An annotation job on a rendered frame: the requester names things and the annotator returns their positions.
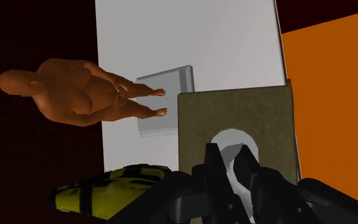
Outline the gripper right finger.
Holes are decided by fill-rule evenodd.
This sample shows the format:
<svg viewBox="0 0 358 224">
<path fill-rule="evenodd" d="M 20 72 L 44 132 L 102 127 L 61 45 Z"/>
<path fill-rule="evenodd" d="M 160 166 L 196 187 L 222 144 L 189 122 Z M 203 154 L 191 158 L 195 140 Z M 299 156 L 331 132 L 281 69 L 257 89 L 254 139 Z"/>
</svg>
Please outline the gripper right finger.
<svg viewBox="0 0 358 224">
<path fill-rule="evenodd" d="M 256 224 L 358 224 L 358 200 L 313 178 L 294 185 L 279 171 L 261 167 L 246 145 L 233 171 L 251 192 Z"/>
</svg>

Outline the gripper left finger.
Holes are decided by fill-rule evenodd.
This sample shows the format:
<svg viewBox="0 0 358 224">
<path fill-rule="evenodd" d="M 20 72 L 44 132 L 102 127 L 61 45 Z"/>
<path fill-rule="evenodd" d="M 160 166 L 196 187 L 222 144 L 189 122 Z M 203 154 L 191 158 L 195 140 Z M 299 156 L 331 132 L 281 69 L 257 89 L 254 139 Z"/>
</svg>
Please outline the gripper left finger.
<svg viewBox="0 0 358 224">
<path fill-rule="evenodd" d="M 192 174 L 174 171 L 124 207 L 107 224 L 251 224 L 233 193 L 216 143 L 205 147 L 205 162 Z"/>
</svg>

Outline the olive robot stand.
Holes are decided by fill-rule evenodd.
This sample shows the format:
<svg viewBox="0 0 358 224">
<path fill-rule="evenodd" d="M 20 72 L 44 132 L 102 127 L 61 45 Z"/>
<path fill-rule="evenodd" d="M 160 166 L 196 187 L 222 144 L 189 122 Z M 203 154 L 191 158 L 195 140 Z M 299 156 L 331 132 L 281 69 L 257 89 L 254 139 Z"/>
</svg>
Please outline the olive robot stand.
<svg viewBox="0 0 358 224">
<path fill-rule="evenodd" d="M 179 94 L 179 170 L 203 163 L 205 145 L 245 143 L 263 167 L 299 179 L 293 92 L 289 85 Z"/>
</svg>

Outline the yellow and black object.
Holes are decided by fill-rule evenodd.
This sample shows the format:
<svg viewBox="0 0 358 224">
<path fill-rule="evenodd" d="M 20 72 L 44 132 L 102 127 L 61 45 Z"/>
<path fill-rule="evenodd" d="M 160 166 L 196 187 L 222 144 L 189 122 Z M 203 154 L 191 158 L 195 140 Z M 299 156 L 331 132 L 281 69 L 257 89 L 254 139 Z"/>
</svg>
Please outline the yellow and black object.
<svg viewBox="0 0 358 224">
<path fill-rule="evenodd" d="M 108 220 L 171 172 L 163 165 L 128 165 L 54 188 L 48 194 L 48 205 Z"/>
</svg>

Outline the white table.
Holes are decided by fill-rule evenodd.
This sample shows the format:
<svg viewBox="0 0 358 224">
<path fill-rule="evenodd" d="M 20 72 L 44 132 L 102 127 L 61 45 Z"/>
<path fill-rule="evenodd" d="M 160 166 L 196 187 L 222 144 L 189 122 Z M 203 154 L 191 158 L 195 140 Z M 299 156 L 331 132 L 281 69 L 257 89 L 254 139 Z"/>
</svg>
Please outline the white table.
<svg viewBox="0 0 358 224">
<path fill-rule="evenodd" d="M 95 0 L 99 66 L 128 80 L 191 65 L 196 90 L 284 82 L 273 0 Z"/>
</svg>

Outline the brown human figure grey base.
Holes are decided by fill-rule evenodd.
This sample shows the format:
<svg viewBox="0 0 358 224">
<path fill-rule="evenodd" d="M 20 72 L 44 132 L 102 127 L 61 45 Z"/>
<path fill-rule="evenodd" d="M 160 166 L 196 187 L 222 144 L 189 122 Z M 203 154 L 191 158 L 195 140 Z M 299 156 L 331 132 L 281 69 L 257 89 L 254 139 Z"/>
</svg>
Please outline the brown human figure grey base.
<svg viewBox="0 0 358 224">
<path fill-rule="evenodd" d="M 177 131 L 177 96 L 195 89 L 191 66 L 130 81 L 93 62 L 68 59 L 48 59 L 35 72 L 6 71 L 0 88 L 32 98 L 53 122 L 87 127 L 137 118 L 142 137 Z"/>
</svg>

